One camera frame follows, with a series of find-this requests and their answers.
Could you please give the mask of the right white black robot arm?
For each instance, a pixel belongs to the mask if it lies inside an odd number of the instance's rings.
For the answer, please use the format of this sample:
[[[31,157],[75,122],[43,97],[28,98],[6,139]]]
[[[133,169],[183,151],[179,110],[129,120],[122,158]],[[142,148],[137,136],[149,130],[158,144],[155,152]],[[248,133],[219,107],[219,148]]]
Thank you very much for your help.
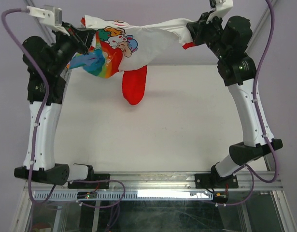
[[[221,187],[235,172],[251,161],[283,147],[281,139],[271,132],[258,92],[257,69],[245,52],[252,37],[249,19],[232,16],[223,20],[212,12],[187,24],[194,45],[205,44],[218,58],[217,69],[236,105],[243,132],[243,141],[229,147],[229,155],[211,167],[207,180],[200,183],[209,188]]]

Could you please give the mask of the white red rainbow kids jacket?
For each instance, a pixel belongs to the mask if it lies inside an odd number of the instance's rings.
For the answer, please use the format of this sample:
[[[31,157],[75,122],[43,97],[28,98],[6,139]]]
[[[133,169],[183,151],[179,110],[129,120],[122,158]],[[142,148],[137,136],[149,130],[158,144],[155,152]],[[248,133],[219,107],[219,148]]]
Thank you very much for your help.
[[[95,30],[93,41],[88,54],[77,53],[67,67],[81,67],[104,79],[121,72],[123,97],[130,105],[136,105],[144,97],[148,64],[175,42],[183,49],[194,45],[187,29],[189,22],[189,19],[178,18],[132,26],[124,21],[85,15],[81,23],[85,29]]]

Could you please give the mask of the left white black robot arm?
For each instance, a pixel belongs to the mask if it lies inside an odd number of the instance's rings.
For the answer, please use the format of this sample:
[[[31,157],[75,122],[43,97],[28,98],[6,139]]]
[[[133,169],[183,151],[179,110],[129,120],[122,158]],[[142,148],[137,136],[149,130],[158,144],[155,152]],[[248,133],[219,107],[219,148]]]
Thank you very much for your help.
[[[30,134],[25,160],[22,166],[15,168],[14,176],[59,186],[78,180],[89,188],[95,182],[92,167],[56,163],[54,143],[68,83],[63,73],[75,54],[88,54],[95,30],[75,28],[69,23],[62,26],[66,32],[54,31],[56,41],[53,44],[38,36],[31,36],[21,44],[29,73]]]

